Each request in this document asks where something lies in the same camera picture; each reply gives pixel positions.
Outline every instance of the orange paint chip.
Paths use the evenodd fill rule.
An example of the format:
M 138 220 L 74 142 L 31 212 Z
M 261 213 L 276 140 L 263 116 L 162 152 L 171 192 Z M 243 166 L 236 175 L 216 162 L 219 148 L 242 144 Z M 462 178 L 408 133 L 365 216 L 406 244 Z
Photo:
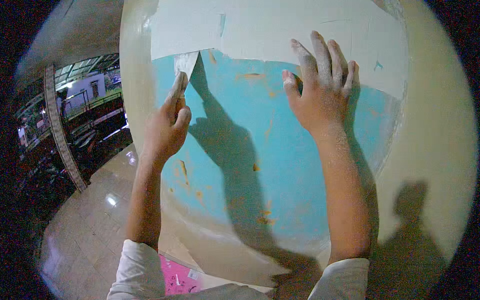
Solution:
M 197 197 L 198 199 L 198 202 L 200 202 L 200 205 L 205 207 L 205 204 L 204 204 L 204 193 L 202 193 L 202 191 L 196 191 L 195 192 L 195 196 Z
M 235 76 L 235 80 L 238 80 L 241 77 L 244 78 L 244 79 L 247 79 L 247 80 L 263 79 L 263 78 L 265 78 L 265 74 L 258 74 L 258 73 L 237 74 Z
M 185 184 L 190 185 L 187 178 L 187 168 L 185 167 L 185 162 L 183 160 L 179 160 L 179 162 L 180 162 L 181 171 L 185 177 Z
M 208 57 L 210 58 L 210 62 L 216 65 L 216 59 L 215 59 L 215 56 L 213 56 L 213 53 L 211 50 L 208 51 Z
M 183 172 L 183 175 L 186 177 L 187 176 L 187 168 L 185 167 L 185 162 L 183 160 L 180 161 L 180 167 L 181 167 L 181 171 Z

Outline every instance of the railing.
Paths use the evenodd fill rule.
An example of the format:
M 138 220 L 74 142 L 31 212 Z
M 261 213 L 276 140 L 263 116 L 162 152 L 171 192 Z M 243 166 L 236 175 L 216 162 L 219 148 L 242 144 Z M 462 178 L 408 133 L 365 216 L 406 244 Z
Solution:
M 107 103 L 111 100 L 117 99 L 118 97 L 122 97 L 122 92 L 116 92 L 111 95 L 105 96 L 100 99 L 96 99 L 94 101 L 88 101 L 86 104 L 83 104 L 79 108 L 75 108 L 70 111 L 70 113 L 67 115 L 67 120 L 70 121 L 72 119 L 75 119 L 76 117 L 80 116 L 81 114 L 89 111 L 90 109 L 93 109 L 99 105 L 102 105 L 104 103 Z

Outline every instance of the light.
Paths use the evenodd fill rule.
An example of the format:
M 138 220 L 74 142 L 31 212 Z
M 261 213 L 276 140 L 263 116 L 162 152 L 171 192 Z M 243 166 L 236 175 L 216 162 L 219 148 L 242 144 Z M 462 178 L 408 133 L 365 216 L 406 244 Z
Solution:
M 103 140 L 106 140 L 107 138 L 111 137 L 112 135 L 116 134 L 117 132 L 120 132 L 120 129 L 115 130 L 111 134 L 107 135 L 106 137 L 103 138 Z
M 117 204 L 117 202 L 115 201 L 115 199 L 112 198 L 112 195 L 111 195 L 111 194 L 108 194 L 108 195 L 107 195 L 107 201 L 108 201 L 108 203 L 110 203 L 112 206 L 115 206 L 115 204 Z

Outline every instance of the blue paint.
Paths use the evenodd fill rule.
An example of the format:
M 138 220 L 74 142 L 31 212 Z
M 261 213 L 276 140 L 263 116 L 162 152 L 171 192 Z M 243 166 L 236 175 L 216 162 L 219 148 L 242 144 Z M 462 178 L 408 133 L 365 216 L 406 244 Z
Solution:
M 378 60 L 377 60 L 377 64 L 376 64 L 375 67 L 373 68 L 373 70 L 376 71 L 377 68 L 380 68 L 380 69 L 382 69 L 382 70 L 384 69 L 384 67 L 378 62 Z
M 225 29 L 225 20 L 227 18 L 227 15 L 222 13 L 220 14 L 220 37 L 223 36 L 223 30 Z
M 166 163 L 163 178 L 190 211 L 219 223 L 242 222 L 238 216 L 232 217 L 225 207 L 226 199 L 228 202 L 231 195 L 242 193 L 244 184 L 257 190 L 244 188 L 250 189 L 247 195 L 252 200 L 245 200 L 248 203 L 242 206 L 244 211 L 240 210 L 240 214 L 255 215 L 248 222 L 256 221 L 259 210 L 269 210 L 271 214 L 266 217 L 275 220 L 271 226 L 273 235 L 279 239 L 296 237 L 301 244 L 299 247 L 328 235 L 324 178 L 317 149 L 310 134 L 300 126 L 288 107 L 283 90 L 282 70 L 298 73 L 297 66 L 278 61 L 233 60 L 217 50 L 211 50 L 211 53 L 215 60 L 209 59 L 208 50 L 201 51 L 208 90 L 220 105 L 218 111 L 224 111 L 232 121 L 233 125 L 225 132 L 230 130 L 228 134 L 234 135 L 236 141 L 230 144 L 219 142 L 225 148 L 225 157 L 222 157 L 221 151 L 212 154 L 212 151 L 218 152 L 216 142 L 205 148 L 189 133 L 184 147 Z M 156 75 L 156 104 L 161 106 L 174 81 L 173 56 L 152 63 Z M 205 120 L 199 120 L 197 124 L 197 118 L 206 118 L 207 114 L 202 97 L 193 88 L 195 72 L 185 91 L 187 105 L 192 110 L 190 125 L 192 130 L 197 130 L 197 135 L 207 136 L 212 133 L 212 126 L 201 129 Z M 392 124 L 395 117 L 387 105 L 383 92 L 368 87 L 360 90 L 353 127 L 370 166 L 383 160 L 387 150 L 385 145 L 388 145 L 390 135 L 385 133 L 391 132 L 392 126 L 385 128 L 385 125 Z M 212 115 L 216 116 L 214 113 L 207 119 L 211 120 Z M 236 152 L 248 152 L 250 142 L 252 156 L 235 157 Z M 225 168 L 219 167 L 209 155 L 217 155 L 215 160 L 220 161 L 227 156 L 233 157 L 229 165 L 234 166 L 227 166 L 232 170 L 225 172 Z M 185 162 L 189 187 L 184 184 L 179 160 Z M 245 169 L 235 165 L 244 162 L 251 164 L 244 166 Z M 253 171 L 253 162 L 260 171 Z M 225 175 L 238 168 L 240 172 L 248 173 L 245 183 L 235 182 L 235 175 Z M 236 183 L 239 186 L 228 187 Z M 202 202 L 197 191 L 203 194 Z

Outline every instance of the wall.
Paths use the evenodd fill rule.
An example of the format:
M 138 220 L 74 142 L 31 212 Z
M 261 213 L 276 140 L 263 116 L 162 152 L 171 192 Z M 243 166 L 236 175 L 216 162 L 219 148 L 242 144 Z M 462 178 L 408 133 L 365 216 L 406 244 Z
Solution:
M 72 84 L 72 87 L 68 89 L 67 91 L 67 98 L 79 93 L 82 89 L 87 91 L 87 94 L 85 95 L 85 99 L 88 100 L 93 100 L 93 89 L 91 83 L 93 81 L 97 81 L 97 86 L 98 86 L 98 98 L 105 97 L 105 77 L 102 74 L 97 74 L 90 76 L 85 79 L 78 80 Z M 70 112 L 71 109 L 75 109 L 78 107 L 81 107 L 84 105 L 84 97 L 82 94 L 75 96 L 71 99 L 68 100 L 69 104 L 66 106 L 66 111 Z

